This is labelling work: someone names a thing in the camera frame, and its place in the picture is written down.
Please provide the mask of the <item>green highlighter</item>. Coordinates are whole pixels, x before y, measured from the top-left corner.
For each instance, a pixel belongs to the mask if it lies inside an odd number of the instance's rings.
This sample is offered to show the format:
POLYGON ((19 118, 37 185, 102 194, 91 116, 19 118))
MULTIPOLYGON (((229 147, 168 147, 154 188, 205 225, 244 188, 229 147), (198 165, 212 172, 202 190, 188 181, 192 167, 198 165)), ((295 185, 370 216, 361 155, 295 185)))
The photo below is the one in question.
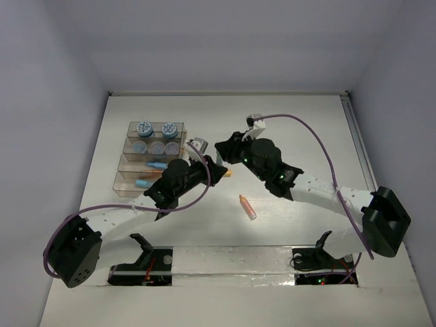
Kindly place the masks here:
POLYGON ((220 154, 217 154, 216 164, 217 164, 218 166, 222 166, 222 165, 223 165, 223 160, 222 160, 220 154))

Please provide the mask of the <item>small orange cap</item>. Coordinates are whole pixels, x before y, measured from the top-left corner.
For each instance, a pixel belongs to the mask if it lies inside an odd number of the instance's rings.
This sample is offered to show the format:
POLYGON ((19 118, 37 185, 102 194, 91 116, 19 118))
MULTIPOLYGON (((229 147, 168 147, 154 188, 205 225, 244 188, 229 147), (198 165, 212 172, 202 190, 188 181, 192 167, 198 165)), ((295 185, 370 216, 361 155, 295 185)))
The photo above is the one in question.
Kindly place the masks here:
POLYGON ((232 176, 232 171, 231 170, 228 170, 224 175, 223 175, 224 177, 231 177, 232 176))

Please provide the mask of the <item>orange highlighter pen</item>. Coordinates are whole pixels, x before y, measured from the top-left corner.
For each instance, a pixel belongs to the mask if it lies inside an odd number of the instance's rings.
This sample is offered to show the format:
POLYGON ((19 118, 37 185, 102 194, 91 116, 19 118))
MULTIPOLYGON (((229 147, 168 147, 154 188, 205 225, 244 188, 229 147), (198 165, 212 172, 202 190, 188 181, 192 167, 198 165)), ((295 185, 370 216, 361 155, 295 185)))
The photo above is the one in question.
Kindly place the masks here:
POLYGON ((244 212, 248 216, 248 218, 253 221, 257 218, 257 214, 254 211, 253 207, 250 205, 248 199, 246 197, 239 195, 239 202, 241 207, 243 208, 244 212))

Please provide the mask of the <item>clear paperclip jar small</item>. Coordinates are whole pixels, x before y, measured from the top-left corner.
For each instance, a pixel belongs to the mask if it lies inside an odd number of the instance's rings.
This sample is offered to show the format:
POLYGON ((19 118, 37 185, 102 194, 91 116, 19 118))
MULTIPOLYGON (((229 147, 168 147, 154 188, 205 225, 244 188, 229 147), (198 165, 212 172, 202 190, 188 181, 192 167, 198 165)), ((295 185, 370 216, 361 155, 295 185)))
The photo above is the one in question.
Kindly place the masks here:
POLYGON ((165 145, 164 153, 166 155, 178 155, 180 152, 180 145, 177 142, 168 142, 165 145))

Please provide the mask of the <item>blue highlighter with cap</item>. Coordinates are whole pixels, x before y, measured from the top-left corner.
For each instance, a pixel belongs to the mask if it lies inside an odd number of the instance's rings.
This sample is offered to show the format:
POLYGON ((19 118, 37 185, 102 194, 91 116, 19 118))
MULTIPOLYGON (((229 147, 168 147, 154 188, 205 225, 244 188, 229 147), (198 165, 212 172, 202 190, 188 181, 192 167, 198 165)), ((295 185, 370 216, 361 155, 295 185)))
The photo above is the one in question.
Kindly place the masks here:
POLYGON ((156 169, 156 170, 165 170, 168 165, 167 163, 162 163, 162 162, 146 162, 145 166, 148 168, 152 168, 152 169, 156 169))

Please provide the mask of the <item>blue lid jar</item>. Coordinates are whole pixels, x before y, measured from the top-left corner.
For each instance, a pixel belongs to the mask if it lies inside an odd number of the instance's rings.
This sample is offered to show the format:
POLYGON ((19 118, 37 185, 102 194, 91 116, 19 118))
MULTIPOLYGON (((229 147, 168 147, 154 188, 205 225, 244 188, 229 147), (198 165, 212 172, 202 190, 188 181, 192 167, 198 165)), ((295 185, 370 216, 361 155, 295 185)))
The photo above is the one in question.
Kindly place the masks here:
POLYGON ((148 138, 153 136, 154 129, 151 122, 149 121, 138 122, 138 124, 136 125, 136 133, 138 136, 143 138, 148 138))
POLYGON ((175 138, 178 136, 178 127, 176 123, 167 122, 161 127, 161 132, 164 138, 175 138))

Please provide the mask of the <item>blue clear highlighter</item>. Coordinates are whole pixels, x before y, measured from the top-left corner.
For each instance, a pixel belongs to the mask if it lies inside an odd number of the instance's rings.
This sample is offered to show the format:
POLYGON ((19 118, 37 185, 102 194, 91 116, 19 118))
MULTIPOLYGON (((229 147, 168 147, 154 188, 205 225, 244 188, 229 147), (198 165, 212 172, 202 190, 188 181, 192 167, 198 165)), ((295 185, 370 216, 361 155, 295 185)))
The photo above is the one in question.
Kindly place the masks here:
POLYGON ((136 180, 135 186, 143 189, 147 189, 153 185, 153 182, 145 180, 136 180))

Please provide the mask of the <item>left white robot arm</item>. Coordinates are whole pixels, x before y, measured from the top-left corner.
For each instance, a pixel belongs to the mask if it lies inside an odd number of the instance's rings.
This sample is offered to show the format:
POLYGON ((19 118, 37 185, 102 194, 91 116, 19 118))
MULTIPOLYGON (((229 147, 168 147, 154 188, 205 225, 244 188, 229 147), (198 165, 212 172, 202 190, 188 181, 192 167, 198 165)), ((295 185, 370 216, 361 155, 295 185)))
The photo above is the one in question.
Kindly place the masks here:
POLYGON ((227 171, 209 156, 190 162, 175 159, 161 178, 129 204, 92 206, 67 216, 43 252, 44 270, 68 288, 84 283, 97 268, 104 245, 139 226, 192 207, 195 201, 180 206, 180 197, 200 184, 215 186, 227 171))

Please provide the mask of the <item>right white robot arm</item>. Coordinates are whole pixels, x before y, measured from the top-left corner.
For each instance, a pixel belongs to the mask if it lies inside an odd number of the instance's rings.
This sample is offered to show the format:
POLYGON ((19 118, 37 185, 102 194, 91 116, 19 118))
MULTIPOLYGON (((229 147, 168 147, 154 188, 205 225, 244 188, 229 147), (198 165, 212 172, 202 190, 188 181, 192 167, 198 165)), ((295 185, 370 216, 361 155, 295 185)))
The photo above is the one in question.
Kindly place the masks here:
POLYGON ((351 228, 327 233, 321 246, 314 249, 319 266, 329 267, 345 255, 366 250, 386 258, 396 256, 411 218, 391 189, 356 190, 323 181, 285 163, 281 151, 266 138, 252 140, 235 132, 215 148, 226 163, 243 164, 274 196, 312 204, 352 220, 351 228))

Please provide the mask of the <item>blue lid jar in bin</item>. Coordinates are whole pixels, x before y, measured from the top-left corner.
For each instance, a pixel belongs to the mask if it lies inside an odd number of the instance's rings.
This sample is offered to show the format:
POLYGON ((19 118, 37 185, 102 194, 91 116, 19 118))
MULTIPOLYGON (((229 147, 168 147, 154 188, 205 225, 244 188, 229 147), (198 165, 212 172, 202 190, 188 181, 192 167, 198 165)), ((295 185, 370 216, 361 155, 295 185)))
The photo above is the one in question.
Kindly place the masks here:
POLYGON ((153 136, 154 129, 151 122, 149 121, 138 122, 138 124, 136 125, 136 133, 138 136, 143 138, 148 138, 153 136))

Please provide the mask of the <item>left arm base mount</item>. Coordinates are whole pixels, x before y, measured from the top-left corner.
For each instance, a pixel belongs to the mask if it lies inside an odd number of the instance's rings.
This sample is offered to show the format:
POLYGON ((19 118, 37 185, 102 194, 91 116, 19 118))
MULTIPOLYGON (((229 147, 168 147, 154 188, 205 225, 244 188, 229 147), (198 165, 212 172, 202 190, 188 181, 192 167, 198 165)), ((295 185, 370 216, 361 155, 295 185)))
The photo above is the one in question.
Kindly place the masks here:
POLYGON ((139 233, 129 235, 140 246, 142 252, 133 263, 112 266, 107 282, 111 286, 171 286, 172 247, 154 248, 139 233))

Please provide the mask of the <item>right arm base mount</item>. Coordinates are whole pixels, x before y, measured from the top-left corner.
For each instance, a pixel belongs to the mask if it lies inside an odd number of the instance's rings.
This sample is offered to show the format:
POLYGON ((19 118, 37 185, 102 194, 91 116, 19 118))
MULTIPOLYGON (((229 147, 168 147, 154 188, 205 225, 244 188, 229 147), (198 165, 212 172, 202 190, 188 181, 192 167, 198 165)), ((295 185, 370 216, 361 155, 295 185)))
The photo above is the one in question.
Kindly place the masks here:
POLYGON ((354 259, 350 262, 345 257, 334 259, 324 251, 324 245, 332 232, 327 231, 317 240, 313 247, 292 249, 290 266, 296 285, 358 285, 354 259))

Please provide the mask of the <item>aluminium rail right edge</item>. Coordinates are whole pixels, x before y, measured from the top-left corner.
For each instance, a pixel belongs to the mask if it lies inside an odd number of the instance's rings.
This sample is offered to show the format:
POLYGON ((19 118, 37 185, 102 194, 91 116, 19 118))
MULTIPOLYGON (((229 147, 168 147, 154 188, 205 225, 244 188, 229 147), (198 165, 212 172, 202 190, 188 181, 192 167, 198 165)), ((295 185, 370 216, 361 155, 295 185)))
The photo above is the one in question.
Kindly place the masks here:
POLYGON ((363 204, 363 209, 358 210, 359 213, 363 214, 361 222, 363 226, 362 234, 368 237, 367 241, 372 247, 383 247, 384 245, 389 245, 390 241, 394 240, 395 232, 401 229, 397 225, 399 216, 395 209, 394 194, 389 189, 376 185, 352 110, 351 101, 348 97, 342 96, 341 103, 352 133, 364 180, 370 191, 370 204, 363 204))

